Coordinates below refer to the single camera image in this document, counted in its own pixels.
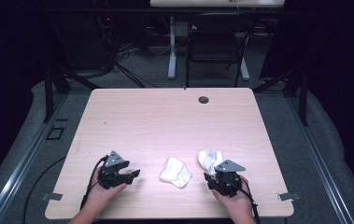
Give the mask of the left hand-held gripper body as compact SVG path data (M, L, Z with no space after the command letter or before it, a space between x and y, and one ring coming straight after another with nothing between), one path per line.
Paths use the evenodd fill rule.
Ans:
M98 174L98 183L104 189L114 188L122 184L118 164L125 161L116 151L112 151L107 157Z

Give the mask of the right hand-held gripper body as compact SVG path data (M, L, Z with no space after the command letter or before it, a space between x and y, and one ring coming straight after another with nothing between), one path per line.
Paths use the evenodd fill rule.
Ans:
M215 167L216 173L212 177L217 181L215 189L223 196L233 197L242 189L240 171L246 168L231 161L226 160Z

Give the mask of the white ankle sock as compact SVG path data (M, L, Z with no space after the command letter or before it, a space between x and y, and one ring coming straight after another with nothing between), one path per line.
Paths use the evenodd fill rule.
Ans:
M192 173L186 164L176 158L168 158L163 166L160 179L173 184L177 188L184 188L191 180Z
M214 175L215 167L223 162L223 154L218 150L199 151L197 160L209 175Z

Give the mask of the person's left hand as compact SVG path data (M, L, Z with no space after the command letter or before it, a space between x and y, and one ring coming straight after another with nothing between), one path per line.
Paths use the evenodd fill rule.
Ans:
M93 215L100 214L109 205L111 199L114 198L117 194L121 193L127 187L126 184L122 183L117 187L104 189L97 183L98 173L99 169L97 169L94 173L91 190L89 192L87 201L83 206L85 211L88 211Z

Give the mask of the person's right hand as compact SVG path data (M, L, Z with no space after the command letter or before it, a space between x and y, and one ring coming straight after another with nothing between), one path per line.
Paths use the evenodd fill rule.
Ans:
M241 177L242 190L238 191L232 198L221 195L215 189L212 190L214 197L226 208L230 219L232 217L253 217L252 204L246 193L249 193L248 181Z

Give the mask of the white desk leg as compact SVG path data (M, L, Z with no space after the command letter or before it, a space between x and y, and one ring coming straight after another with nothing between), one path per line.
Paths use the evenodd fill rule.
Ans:
M249 76L248 67L247 67L245 58L242 58L240 69L241 69L241 77L242 77L242 79L245 80L245 81L249 81L250 80L250 76Z
M170 18L170 56L168 64L168 75L169 79L176 78L177 70L177 50L176 50L176 35L175 35L175 20L173 17Z

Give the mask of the black folding chair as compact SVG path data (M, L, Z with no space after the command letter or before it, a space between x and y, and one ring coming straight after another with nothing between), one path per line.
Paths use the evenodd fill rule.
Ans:
M238 12L205 12L188 23L186 50L186 82L190 86L191 63L236 64L234 86L242 75L241 65L248 38L255 22L247 14Z

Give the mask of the grey metal table bracket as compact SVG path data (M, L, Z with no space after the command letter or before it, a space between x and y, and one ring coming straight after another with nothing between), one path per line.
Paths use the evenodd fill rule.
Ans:
M41 196L41 200L43 201L60 201L62 199L63 195L59 193L43 193Z
M281 201L296 201L301 198L300 194L297 192L286 192L278 194L278 199Z

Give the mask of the aluminium floor rail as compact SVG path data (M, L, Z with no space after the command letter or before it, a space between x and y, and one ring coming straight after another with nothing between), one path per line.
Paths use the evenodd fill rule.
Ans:
M354 224L354 218L350 214L346 202L342 197L342 194L337 187L330 170L323 159L317 142L313 137L308 126L305 126L301 121L298 114L298 105L293 98L286 98L286 102L289 105L292 116L297 122L299 129L303 133L304 139L308 144L308 153L311 160L316 168L319 179L324 187L326 194L328 195L329 201L333 206L333 210L339 219L340 224Z
M79 116L69 110L81 104L72 95L60 96L44 123L42 106L34 102L0 167L0 224L61 224L46 218L49 202L41 196L55 188Z

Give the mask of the black metal frame strut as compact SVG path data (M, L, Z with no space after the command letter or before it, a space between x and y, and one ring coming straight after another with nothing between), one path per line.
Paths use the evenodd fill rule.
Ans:
M285 74L272 77L270 80L253 89L255 93L262 92L276 85L279 81L286 80L282 90L285 97L293 97L299 91L298 117L304 126L307 126L306 108L308 95L308 75L303 68L293 68Z
M100 89L100 86L90 82L84 77L63 66L50 66L45 74L45 99L46 115L44 123L48 122L54 113L53 88L56 88L60 94L68 94L71 90L66 79L70 77L78 83L91 90Z

